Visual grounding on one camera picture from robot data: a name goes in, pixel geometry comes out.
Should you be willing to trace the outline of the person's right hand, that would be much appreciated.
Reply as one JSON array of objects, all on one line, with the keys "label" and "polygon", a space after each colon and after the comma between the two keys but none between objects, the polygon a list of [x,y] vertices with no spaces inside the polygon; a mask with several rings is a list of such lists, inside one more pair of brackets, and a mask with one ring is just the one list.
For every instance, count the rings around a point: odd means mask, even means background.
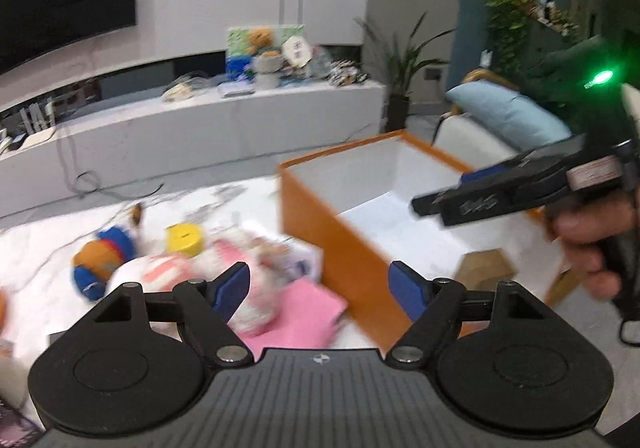
[{"label": "person's right hand", "polygon": [[605,266],[597,243],[631,231],[638,223],[638,211],[629,194],[616,192],[582,208],[559,212],[547,220],[547,227],[549,238],[560,240],[566,259],[591,296],[599,301],[612,301],[620,293],[622,280],[617,272]]}]

